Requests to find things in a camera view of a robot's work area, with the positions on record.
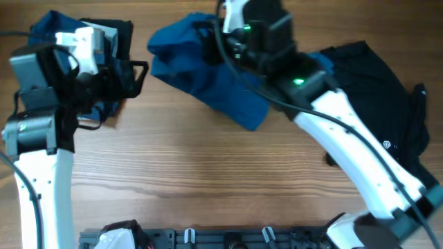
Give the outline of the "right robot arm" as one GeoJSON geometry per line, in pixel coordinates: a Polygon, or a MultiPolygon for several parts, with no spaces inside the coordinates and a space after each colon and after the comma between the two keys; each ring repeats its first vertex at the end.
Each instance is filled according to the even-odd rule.
{"type": "Polygon", "coordinates": [[[223,62],[250,91],[279,107],[316,140],[355,184],[366,209],[344,213],[326,229],[335,248],[400,248],[418,229],[440,243],[428,218],[442,188],[427,188],[379,143],[338,82],[298,51],[293,20],[280,1],[218,1],[199,22],[214,39],[210,63],[223,62]]]}

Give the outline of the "blue polo shirt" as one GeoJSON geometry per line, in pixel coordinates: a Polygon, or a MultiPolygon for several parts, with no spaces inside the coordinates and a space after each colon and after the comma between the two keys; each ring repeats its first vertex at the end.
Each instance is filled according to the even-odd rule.
{"type": "Polygon", "coordinates": [[[154,55],[151,75],[255,131],[266,118],[268,102],[249,91],[224,63],[210,66],[204,61],[203,43],[194,25],[214,18],[192,12],[157,30],[147,43],[154,55]]]}

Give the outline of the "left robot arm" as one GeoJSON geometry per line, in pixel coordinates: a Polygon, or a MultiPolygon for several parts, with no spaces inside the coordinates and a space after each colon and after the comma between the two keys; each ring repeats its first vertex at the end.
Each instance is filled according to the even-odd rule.
{"type": "Polygon", "coordinates": [[[71,177],[79,117],[98,114],[102,105],[137,97],[149,65],[113,59],[89,70],[79,56],[55,44],[24,46],[10,63],[19,80],[23,111],[14,112],[3,130],[2,159],[11,166],[19,189],[21,238],[25,248],[75,248],[71,177]]]}

